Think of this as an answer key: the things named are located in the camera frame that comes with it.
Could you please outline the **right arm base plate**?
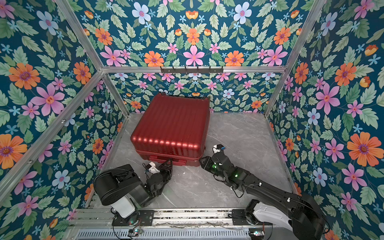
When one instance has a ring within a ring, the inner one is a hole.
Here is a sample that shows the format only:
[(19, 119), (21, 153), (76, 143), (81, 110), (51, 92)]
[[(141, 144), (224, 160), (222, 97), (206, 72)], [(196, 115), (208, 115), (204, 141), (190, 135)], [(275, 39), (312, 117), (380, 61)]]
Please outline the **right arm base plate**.
[(233, 209), (228, 217), (232, 219), (234, 226), (257, 225), (259, 221), (255, 216), (244, 209)]

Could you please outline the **metal hook rail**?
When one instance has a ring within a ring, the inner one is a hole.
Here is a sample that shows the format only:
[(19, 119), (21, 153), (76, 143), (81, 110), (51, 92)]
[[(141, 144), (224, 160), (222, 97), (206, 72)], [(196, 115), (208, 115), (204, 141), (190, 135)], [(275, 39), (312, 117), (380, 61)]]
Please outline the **metal hook rail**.
[(224, 73), (223, 67), (160, 67), (161, 73), (165, 74), (221, 74)]

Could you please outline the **red hard-shell suitcase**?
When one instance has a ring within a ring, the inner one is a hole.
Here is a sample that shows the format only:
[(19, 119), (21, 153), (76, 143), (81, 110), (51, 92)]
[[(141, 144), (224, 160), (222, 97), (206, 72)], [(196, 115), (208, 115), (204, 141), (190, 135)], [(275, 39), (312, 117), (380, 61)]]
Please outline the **red hard-shell suitcase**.
[(131, 134), (144, 160), (200, 166), (210, 122), (210, 100), (157, 94)]

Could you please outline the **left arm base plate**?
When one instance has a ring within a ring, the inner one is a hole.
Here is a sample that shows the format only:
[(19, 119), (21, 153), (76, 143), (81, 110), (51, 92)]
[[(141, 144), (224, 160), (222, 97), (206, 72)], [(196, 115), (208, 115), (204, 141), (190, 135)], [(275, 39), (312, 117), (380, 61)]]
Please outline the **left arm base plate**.
[(115, 212), (112, 226), (113, 227), (151, 226), (154, 220), (154, 214), (155, 214), (155, 211), (153, 210), (136, 210), (130, 216), (123, 218), (118, 212)]

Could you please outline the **aluminium cage frame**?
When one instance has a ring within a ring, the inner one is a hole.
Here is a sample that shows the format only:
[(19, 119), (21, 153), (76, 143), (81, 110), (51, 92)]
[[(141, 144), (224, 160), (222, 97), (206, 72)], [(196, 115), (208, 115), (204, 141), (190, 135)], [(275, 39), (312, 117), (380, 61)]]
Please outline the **aluminium cage frame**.
[[(50, 126), (43, 132), (40, 137), (32, 144), (32, 147), (24, 153), (18, 163), (11, 168), (11, 170), (1, 180), (1, 206), (4, 205), (6, 198), (13, 192), (13, 189), (17, 186), (19, 180), (28, 173), (32, 165), (37, 161), (38, 157), (44, 152), (45, 147), (49, 144), (57, 135), (59, 130), (70, 119), (72, 113), (81, 105), (85, 97), (96, 87), (97, 83), (105, 78), (105, 84), (108, 86), (112, 96), (115, 98), (118, 106), (121, 108), (125, 117), (128, 116), (127, 108), (125, 107), (121, 96), (118, 93), (115, 84), (109, 79), (110, 73), (124, 72), (124, 73), (160, 73), (160, 67), (108, 67), (105, 66), (100, 57), (98, 56), (95, 48), (92, 46), (91, 41), (86, 36), (80, 21), (78, 20), (75, 12), (73, 11), (68, 1), (56, 2), (59, 12), (61, 12), (65, 20), (70, 25), (74, 34), (76, 35), (79, 43), (84, 48), (86, 54), (90, 58), (96, 72), (92, 75), (90, 81), (83, 87), (72, 99), (71, 102), (61, 111), (61, 113), (54, 119)], [(290, 71), (290, 64), (298, 58), (301, 48), (304, 46), (305, 41), (309, 36), (311, 28), (314, 26), (317, 18), (319, 17), (322, 8), (326, 4), (326, 1), (314, 1), (306, 21), (303, 25), (303, 31), (299, 36), (297, 43), (295, 44), (290, 57), (286, 65), (281, 67), (264, 67), (264, 66), (243, 66), (243, 67), (223, 67), (225, 72), (275, 72), (275, 73), (288, 73)]]

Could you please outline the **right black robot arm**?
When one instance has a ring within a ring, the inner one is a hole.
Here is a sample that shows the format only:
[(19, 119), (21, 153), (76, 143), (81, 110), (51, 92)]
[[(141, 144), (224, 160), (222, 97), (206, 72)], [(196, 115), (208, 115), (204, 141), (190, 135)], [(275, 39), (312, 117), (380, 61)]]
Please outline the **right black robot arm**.
[(261, 180), (251, 172), (236, 167), (223, 150), (199, 160), (201, 167), (218, 177), (232, 191), (254, 196), (237, 219), (251, 225), (269, 223), (293, 232), (299, 240), (320, 240), (327, 219), (315, 199), (297, 195)]

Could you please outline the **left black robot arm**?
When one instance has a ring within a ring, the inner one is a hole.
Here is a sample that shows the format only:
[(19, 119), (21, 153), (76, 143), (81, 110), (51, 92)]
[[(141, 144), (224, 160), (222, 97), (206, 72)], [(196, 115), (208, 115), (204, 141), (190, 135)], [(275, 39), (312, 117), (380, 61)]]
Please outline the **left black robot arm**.
[(168, 159), (158, 167), (150, 163), (145, 169), (151, 173), (145, 183), (129, 164), (103, 171), (94, 179), (94, 190), (102, 205), (110, 206), (115, 216), (128, 224), (137, 219), (139, 207), (150, 205), (163, 193), (172, 178), (173, 160)]

